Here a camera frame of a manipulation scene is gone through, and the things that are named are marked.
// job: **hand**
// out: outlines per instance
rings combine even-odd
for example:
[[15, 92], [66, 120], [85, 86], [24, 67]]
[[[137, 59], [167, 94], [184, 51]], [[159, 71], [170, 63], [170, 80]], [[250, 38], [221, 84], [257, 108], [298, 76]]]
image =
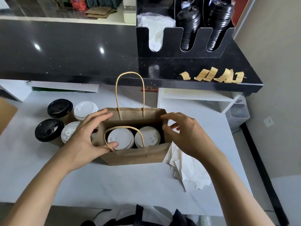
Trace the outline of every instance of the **hand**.
[[[66, 172], [69, 173], [109, 152], [110, 149], [106, 145], [101, 147], [93, 146], [90, 136], [101, 121], [110, 118], [112, 115], [113, 113], [107, 114], [106, 109], [88, 115], [86, 119], [78, 125], [76, 131], [65, 146], [59, 149], [51, 160], [63, 165], [66, 168]], [[118, 146], [118, 143], [111, 142], [109, 145], [114, 149]]]
[[210, 159], [213, 154], [221, 153], [194, 118], [183, 113], [168, 113], [162, 115], [161, 118], [176, 122], [171, 126], [163, 125], [162, 128], [178, 148], [187, 155], [204, 161]]

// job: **wall socket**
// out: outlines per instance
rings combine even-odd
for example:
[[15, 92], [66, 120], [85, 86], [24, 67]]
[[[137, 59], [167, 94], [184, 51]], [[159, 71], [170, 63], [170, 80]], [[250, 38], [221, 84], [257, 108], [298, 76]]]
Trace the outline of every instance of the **wall socket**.
[[267, 117], [267, 118], [263, 119], [263, 122], [267, 128], [274, 124], [271, 117]]

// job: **paper bag handle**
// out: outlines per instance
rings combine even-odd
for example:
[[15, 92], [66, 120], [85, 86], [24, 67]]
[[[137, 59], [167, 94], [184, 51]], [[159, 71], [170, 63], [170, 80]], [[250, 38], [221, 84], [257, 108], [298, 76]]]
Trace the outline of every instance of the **paper bag handle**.
[[136, 73], [136, 72], [132, 72], [132, 71], [122, 73], [121, 75], [118, 76], [118, 78], [117, 78], [117, 80], [116, 80], [116, 84], [115, 84], [115, 96], [116, 96], [116, 102], [117, 102], [117, 109], [118, 109], [118, 112], [120, 112], [120, 109], [119, 109], [118, 98], [117, 98], [117, 83], [118, 83], [119, 78], [120, 78], [121, 76], [125, 75], [125, 74], [137, 74], [137, 75], [141, 78], [142, 85], [143, 85], [143, 109], [142, 109], [142, 112], [143, 112], [143, 117], [144, 117], [144, 105], [145, 105], [144, 81], [143, 81], [143, 78], [141, 77], [140, 74], [138, 74], [138, 73]]
[[142, 140], [142, 145], [143, 145], [143, 147], [145, 147], [145, 145], [144, 145], [144, 139], [143, 139], [143, 136], [142, 136], [141, 132], [139, 131], [139, 129], [134, 128], [134, 127], [131, 127], [131, 126], [116, 126], [116, 127], [109, 128], [108, 130], [106, 130], [106, 132], [105, 132], [104, 135], [103, 135], [104, 141], [106, 142], [106, 145], [107, 145], [107, 147], [111, 150], [111, 152], [114, 152], [114, 150], [113, 150], [112, 148], [110, 148], [110, 146], [108, 145], [108, 143], [107, 143], [107, 141], [106, 141], [106, 133], [107, 133], [108, 131], [111, 131], [111, 130], [114, 130], [114, 129], [117, 129], [117, 128], [131, 128], [131, 129], [136, 130], [136, 131], [139, 133], [139, 135], [141, 136], [141, 140]]

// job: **red package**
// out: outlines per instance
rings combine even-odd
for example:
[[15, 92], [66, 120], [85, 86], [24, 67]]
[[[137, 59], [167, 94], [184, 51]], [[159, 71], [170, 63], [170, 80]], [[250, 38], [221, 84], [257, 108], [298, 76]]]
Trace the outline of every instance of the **red package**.
[[72, 3], [72, 7], [75, 10], [86, 11], [88, 10], [88, 6], [85, 0], [70, 0]]

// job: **white table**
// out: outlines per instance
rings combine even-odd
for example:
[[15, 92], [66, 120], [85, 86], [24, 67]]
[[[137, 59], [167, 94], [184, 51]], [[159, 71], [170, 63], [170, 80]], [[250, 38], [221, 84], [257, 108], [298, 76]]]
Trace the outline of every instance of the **white table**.
[[[74, 105], [93, 101], [99, 109], [116, 107], [114, 86], [100, 86], [98, 93], [32, 92], [0, 136], [0, 202], [15, 202], [57, 151], [56, 146], [36, 140], [34, 130], [48, 118], [48, 104], [58, 98], [66, 98]], [[140, 87], [119, 87], [118, 99], [121, 107], [142, 107]], [[146, 93], [146, 106], [156, 107], [156, 103], [156, 94]], [[194, 100], [162, 99], [161, 108], [196, 118], [250, 190], [225, 114]], [[90, 163], [67, 175], [53, 205], [110, 209], [125, 203], [157, 205], [171, 212], [179, 209], [183, 214], [223, 216], [213, 185], [186, 193], [165, 163]]]

